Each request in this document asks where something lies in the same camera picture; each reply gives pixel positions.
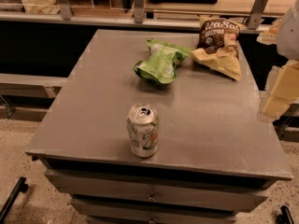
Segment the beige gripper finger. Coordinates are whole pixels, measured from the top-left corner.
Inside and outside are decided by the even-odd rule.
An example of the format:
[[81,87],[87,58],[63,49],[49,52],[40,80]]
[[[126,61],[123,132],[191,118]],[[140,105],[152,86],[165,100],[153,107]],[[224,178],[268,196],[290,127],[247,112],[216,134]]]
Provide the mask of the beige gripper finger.
[[276,19],[267,30],[261,32],[258,35],[257,41],[264,45],[276,45],[276,43],[278,42],[278,31],[280,23],[281,19]]
[[282,67],[273,66],[264,90],[261,113],[273,119],[280,118],[299,98],[299,62],[287,61]]

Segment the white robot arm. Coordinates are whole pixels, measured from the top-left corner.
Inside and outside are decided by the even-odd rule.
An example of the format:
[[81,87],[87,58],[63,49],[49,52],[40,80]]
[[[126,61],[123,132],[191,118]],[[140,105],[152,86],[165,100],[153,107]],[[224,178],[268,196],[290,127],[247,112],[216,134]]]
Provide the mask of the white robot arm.
[[299,98],[299,0],[281,20],[260,33],[257,41],[275,44],[278,54],[288,59],[282,67],[272,66],[261,99],[261,113],[278,119]]

